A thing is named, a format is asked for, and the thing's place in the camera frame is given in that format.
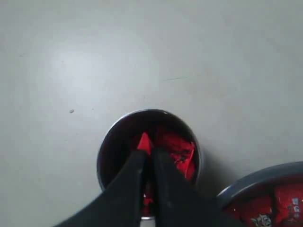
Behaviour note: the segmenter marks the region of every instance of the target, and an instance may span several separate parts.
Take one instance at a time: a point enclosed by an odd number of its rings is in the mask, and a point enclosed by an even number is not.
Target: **gray bowl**
[[[216,200],[224,209],[234,201],[254,197],[274,186],[303,182],[303,162],[285,163],[247,175],[221,191]]]
[[[164,126],[187,141],[195,144],[193,155],[196,171],[191,183],[197,186],[204,167],[204,154],[192,130],[177,116],[158,109],[139,110],[120,118],[106,134],[97,159],[97,175],[102,190],[111,183],[127,160],[130,152],[129,141],[147,131],[153,134],[156,126]],[[152,219],[153,214],[142,219]]]

